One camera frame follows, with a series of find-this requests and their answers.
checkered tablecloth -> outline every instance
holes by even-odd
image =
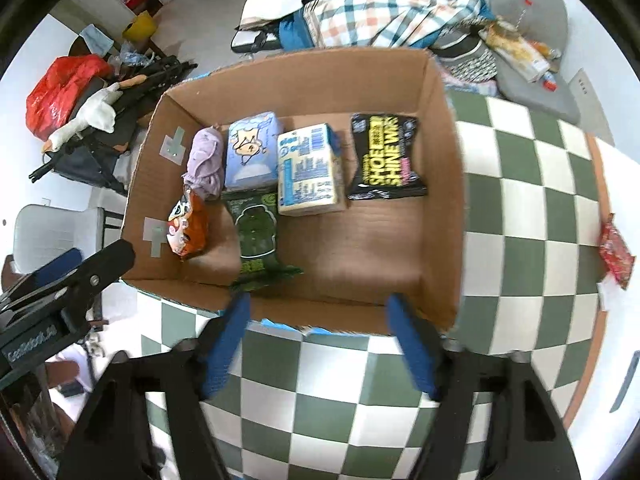
[[[530,352],[563,415],[598,305],[596,185],[584,134],[509,102],[453,92],[467,205],[463,301],[450,333],[471,350]],[[213,314],[143,294],[141,354]],[[478,394],[461,480],[479,467],[490,396]],[[225,388],[202,404],[229,471],[258,480],[406,478],[437,404],[415,390],[395,338],[303,335],[252,322]],[[168,451],[162,394],[148,394]]]

red packet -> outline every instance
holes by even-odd
[[[607,270],[615,277],[618,285],[626,290],[636,257],[631,255],[625,241],[620,236],[620,232],[613,225],[613,213],[610,213],[607,223],[602,227],[600,257],[604,260]]]

gray chair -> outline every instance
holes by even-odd
[[[532,6],[520,23],[520,31],[527,39],[542,41],[564,53],[569,31],[564,1],[530,1]],[[490,0],[493,13],[514,25],[518,23],[523,4],[524,0]],[[551,92],[542,86],[542,81],[527,82],[500,56],[496,56],[496,65],[498,88],[508,100],[542,110],[571,124],[580,122],[580,110],[562,76],[556,74],[558,88]]]

red object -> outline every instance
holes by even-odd
[[[95,54],[57,58],[27,97],[27,128],[46,141],[67,122],[91,78],[108,75],[111,66]]]
[[[607,270],[613,274],[618,285],[626,290],[636,257],[631,255],[620,232],[613,225],[613,213],[602,227],[599,251]]]

plaid blanket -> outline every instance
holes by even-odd
[[[300,12],[313,46],[321,48],[425,48],[444,27],[492,17],[485,0],[313,0]]]

